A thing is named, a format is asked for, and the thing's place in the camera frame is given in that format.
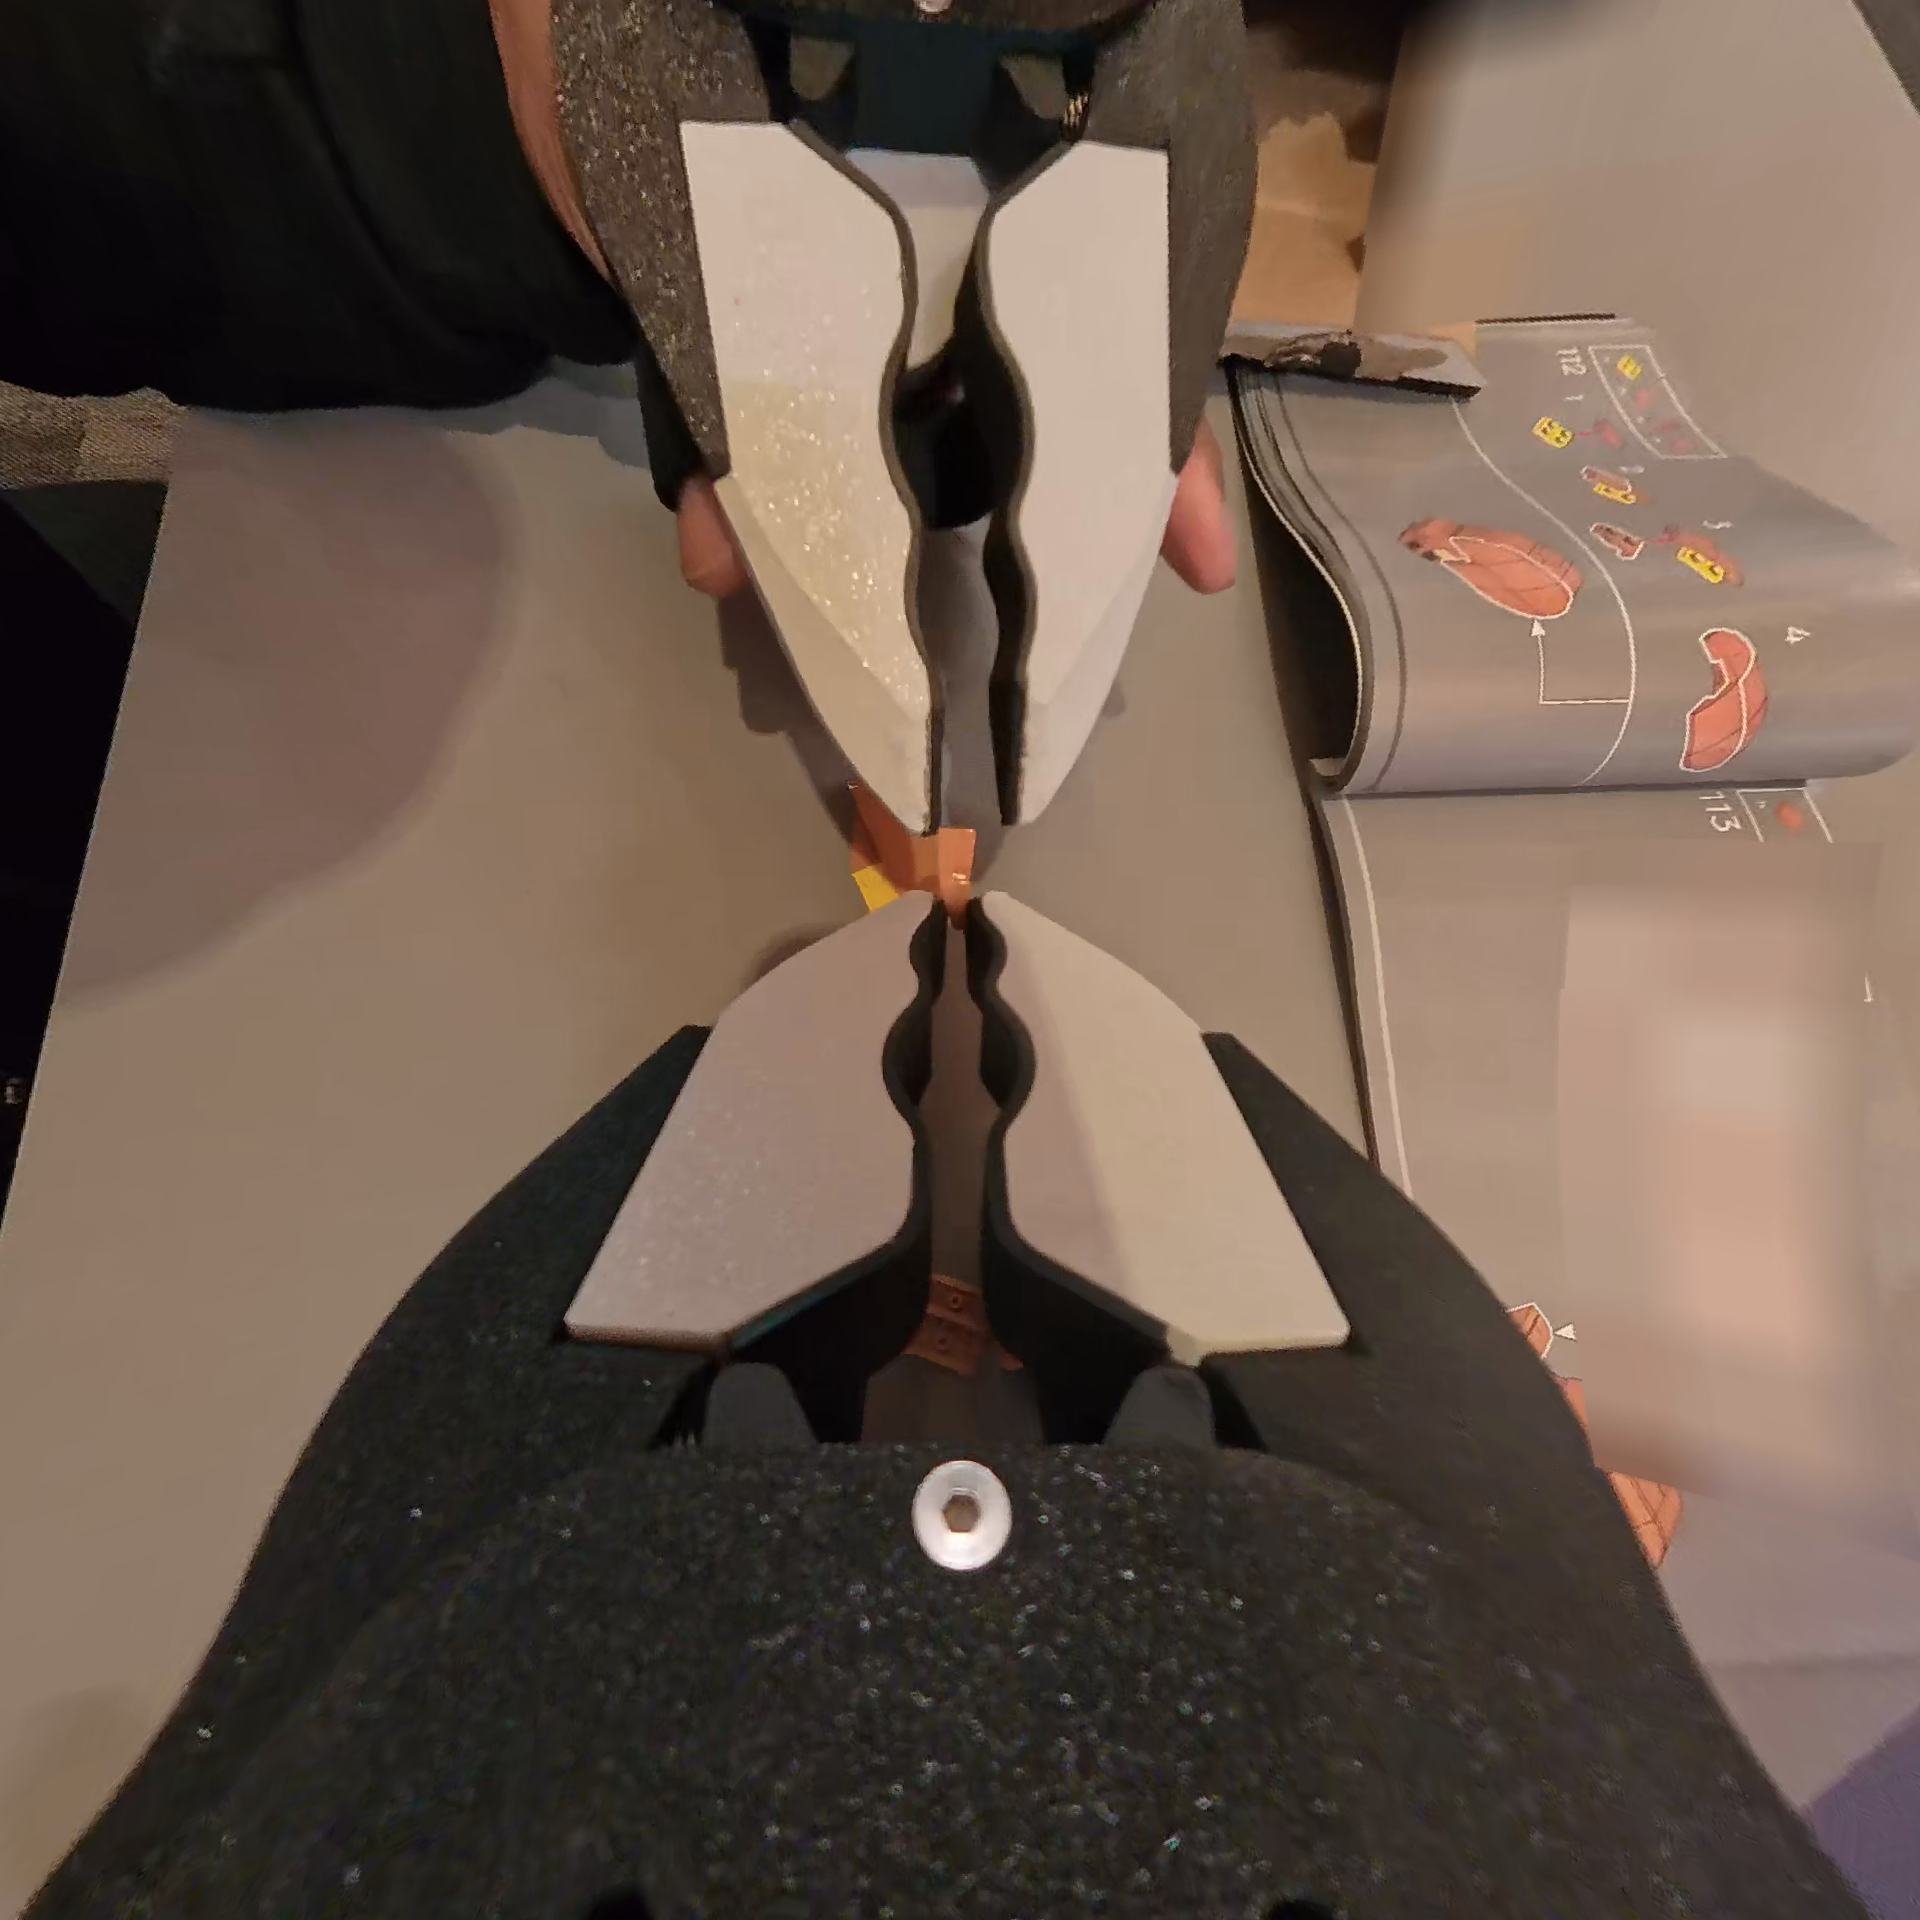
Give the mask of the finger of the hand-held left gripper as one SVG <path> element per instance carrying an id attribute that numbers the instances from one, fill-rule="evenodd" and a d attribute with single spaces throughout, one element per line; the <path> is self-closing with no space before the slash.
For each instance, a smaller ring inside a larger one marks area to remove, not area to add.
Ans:
<path id="1" fill-rule="evenodd" d="M 994 464 L 999 816 L 1055 797 L 1112 689 L 1175 492 L 1168 158 L 1078 138 L 986 210 L 969 383 Z"/>
<path id="2" fill-rule="evenodd" d="M 727 434 L 717 500 L 812 709 L 912 831 L 940 816 L 941 696 L 893 400 L 917 316 L 898 207 L 807 128 L 681 128 Z"/>

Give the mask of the brown curved brick piece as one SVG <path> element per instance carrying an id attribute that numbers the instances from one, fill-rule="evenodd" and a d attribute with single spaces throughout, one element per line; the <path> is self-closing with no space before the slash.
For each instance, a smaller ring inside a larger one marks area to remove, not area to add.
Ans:
<path id="1" fill-rule="evenodd" d="M 908 829 L 864 781 L 849 781 L 848 792 L 854 809 L 848 864 L 864 904 L 871 911 L 878 911 L 908 894 L 927 894 L 937 897 L 937 894 L 933 894 L 925 884 L 927 869 L 917 866 L 917 854 L 929 852 L 927 839 L 941 828 L 933 831 Z"/>

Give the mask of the grey instruction booklet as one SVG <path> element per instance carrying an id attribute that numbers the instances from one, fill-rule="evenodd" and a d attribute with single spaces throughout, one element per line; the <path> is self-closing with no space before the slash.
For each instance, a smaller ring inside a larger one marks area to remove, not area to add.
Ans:
<path id="1" fill-rule="evenodd" d="M 1383 1170 L 1598 1457 L 1914 1553 L 1914 557 L 1629 319 L 1237 368 Z"/>

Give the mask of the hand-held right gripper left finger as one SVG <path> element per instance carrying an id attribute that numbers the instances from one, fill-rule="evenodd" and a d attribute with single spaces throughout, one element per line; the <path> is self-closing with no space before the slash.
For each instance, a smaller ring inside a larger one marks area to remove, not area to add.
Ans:
<path id="1" fill-rule="evenodd" d="M 887 1049 L 925 986 L 905 895 L 717 1016 L 567 1306 L 578 1340 L 738 1348 L 908 1222 L 917 1136 Z"/>

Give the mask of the cardboard box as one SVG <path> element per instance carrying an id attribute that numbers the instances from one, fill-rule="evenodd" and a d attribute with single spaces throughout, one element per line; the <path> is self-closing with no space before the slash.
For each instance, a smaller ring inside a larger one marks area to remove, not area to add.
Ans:
<path id="1" fill-rule="evenodd" d="M 1245 1 L 1254 222 L 1229 335 L 1348 328 L 1408 4 Z"/>

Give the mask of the grey desk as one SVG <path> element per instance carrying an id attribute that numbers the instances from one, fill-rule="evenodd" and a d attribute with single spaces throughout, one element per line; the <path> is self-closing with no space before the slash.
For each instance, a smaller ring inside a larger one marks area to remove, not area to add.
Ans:
<path id="1" fill-rule="evenodd" d="M 5 1914 L 430 1256 L 854 913 L 833 781 L 608 377 L 182 423 L 5 1208 Z"/>

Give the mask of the person's left hand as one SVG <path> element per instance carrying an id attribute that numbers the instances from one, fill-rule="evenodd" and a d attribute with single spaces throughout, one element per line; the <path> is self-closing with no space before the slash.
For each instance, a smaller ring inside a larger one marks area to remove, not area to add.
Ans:
<path id="1" fill-rule="evenodd" d="M 560 84 L 549 1 L 489 1 L 495 57 L 519 148 L 568 239 L 609 284 L 612 270 L 585 215 L 581 185 L 560 128 Z M 1180 472 L 1160 541 L 1164 562 L 1194 592 L 1225 592 L 1237 577 L 1237 532 L 1228 508 L 1220 445 L 1200 425 Z M 687 588 L 725 600 L 746 588 L 746 566 L 712 482 L 686 479 L 676 504 L 679 566 Z"/>

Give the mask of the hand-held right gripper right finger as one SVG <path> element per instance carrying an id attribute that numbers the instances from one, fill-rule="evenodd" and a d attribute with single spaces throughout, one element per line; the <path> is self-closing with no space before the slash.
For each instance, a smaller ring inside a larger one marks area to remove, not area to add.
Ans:
<path id="1" fill-rule="evenodd" d="M 1181 1362 L 1348 1340 L 1202 1029 L 1158 985 L 986 894 L 984 1033 L 1009 1049 L 999 1170 L 1021 1255 Z"/>

